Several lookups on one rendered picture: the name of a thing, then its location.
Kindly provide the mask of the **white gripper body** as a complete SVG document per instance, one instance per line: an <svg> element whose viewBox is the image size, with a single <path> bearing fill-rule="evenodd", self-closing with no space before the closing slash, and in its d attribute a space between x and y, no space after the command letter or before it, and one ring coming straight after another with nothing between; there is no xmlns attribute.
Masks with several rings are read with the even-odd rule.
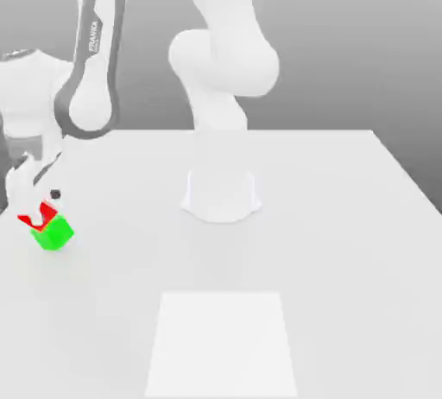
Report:
<svg viewBox="0 0 442 399"><path fill-rule="evenodd" d="M41 214L42 202L61 202L60 158L61 152L38 161L25 151L9 170L5 178L7 201L17 215Z"/></svg>

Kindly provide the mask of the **small red cube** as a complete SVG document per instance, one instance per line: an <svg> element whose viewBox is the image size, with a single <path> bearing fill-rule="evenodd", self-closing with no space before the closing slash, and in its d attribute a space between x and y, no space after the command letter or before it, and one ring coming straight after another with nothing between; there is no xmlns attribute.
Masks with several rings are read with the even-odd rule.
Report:
<svg viewBox="0 0 442 399"><path fill-rule="evenodd" d="M32 222L28 215L18 215L17 218L21 220L25 225L28 225L35 231L43 231L51 220L58 214L56 208L49 202L43 200L40 204L41 223L36 225Z"/></svg>

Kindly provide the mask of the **small green cube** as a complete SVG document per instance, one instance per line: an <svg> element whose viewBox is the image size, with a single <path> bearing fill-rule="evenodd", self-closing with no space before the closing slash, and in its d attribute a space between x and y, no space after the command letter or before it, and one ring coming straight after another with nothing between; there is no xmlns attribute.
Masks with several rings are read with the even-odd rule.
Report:
<svg viewBox="0 0 442 399"><path fill-rule="evenodd" d="M32 229L31 235L42 249L57 251L62 249L73 237L74 231L67 220L58 214L42 231Z"/></svg>

